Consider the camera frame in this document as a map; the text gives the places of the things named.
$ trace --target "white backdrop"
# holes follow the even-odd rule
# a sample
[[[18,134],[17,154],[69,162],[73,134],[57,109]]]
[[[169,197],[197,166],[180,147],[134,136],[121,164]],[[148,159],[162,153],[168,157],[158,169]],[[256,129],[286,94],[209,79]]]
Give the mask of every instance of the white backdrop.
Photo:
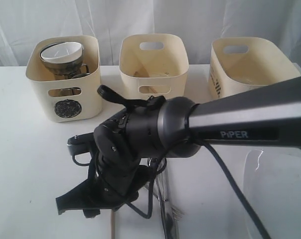
[[[178,35],[191,64],[209,63],[216,38],[262,37],[301,66],[301,0],[0,0],[0,66],[25,66],[38,42],[79,34],[117,65],[122,40],[139,33]]]

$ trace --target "white tabletop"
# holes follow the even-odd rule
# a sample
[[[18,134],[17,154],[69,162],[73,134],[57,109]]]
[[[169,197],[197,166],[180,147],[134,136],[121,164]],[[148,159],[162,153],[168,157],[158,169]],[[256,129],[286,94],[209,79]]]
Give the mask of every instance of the white tabletop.
[[[207,88],[209,65],[189,68],[185,96],[195,102],[211,100]],[[122,83],[117,66],[102,66],[102,83],[119,93]],[[110,210],[94,219],[82,211],[57,214],[55,198],[84,181],[87,168],[72,162],[68,138],[87,132],[122,107],[103,103],[92,119],[51,122],[25,76],[25,67],[0,67],[0,239],[107,239]],[[256,147],[216,146],[239,185],[247,153]],[[266,151],[301,155],[298,149]],[[188,159],[168,162],[172,202],[185,215],[179,221],[181,239],[248,238],[244,212],[214,158],[202,148]],[[147,209],[146,191],[134,202]],[[116,238],[163,238],[159,206],[146,220],[127,206],[116,213]]]

